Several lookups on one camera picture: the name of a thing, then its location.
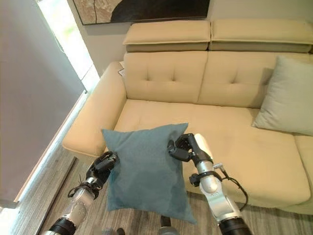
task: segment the throw pillow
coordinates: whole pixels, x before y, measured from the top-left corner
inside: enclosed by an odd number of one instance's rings
[[[188,204],[182,163],[167,152],[169,140],[184,133],[188,123],[152,130],[103,130],[119,162],[109,176],[108,210],[133,208],[196,223]]]
[[[252,126],[313,136],[313,65],[278,56]]]

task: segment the black cable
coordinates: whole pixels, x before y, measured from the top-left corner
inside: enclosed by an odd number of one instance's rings
[[[246,205],[248,204],[248,201],[249,201],[249,196],[247,194],[247,192],[245,191],[245,189],[239,184],[239,182],[237,180],[235,180],[234,178],[231,178],[231,177],[228,177],[228,178],[222,178],[222,181],[225,180],[225,179],[228,179],[230,180],[231,182],[233,182],[235,185],[238,186],[238,188],[243,192],[243,194],[245,195],[246,197],[246,202],[244,203],[244,205],[240,208],[240,211],[242,211]]]
[[[94,14],[96,15],[96,22],[97,23],[97,11],[96,11],[96,4],[95,4],[96,0],[93,0],[93,9],[94,9]]]

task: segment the sofa armrest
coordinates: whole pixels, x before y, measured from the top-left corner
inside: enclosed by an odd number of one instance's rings
[[[84,162],[100,156],[105,149],[101,129],[113,129],[126,102],[119,62],[112,62],[103,73],[65,138],[63,147]]]

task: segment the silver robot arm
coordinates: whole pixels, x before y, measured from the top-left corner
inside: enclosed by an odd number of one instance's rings
[[[204,137],[201,134],[184,134],[177,141],[169,141],[169,154],[184,162],[192,160],[198,170],[189,179],[194,186],[200,186],[205,195],[214,218],[223,235],[251,235],[251,231],[242,219],[242,213],[231,200],[222,186],[222,178],[215,171],[219,168],[226,179],[235,181],[247,197],[240,184],[229,177],[222,164],[213,165],[213,157]]]
[[[117,161],[118,157],[112,152],[105,152],[97,158],[89,167],[86,180],[68,193],[72,199],[62,216],[43,235],[73,235],[84,221]]]

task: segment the blue pillow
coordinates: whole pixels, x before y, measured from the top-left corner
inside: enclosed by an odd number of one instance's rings
[[[188,123],[152,130],[102,130],[110,151],[119,162],[109,176],[107,210],[133,208],[196,223],[188,203],[182,163],[167,152]]]

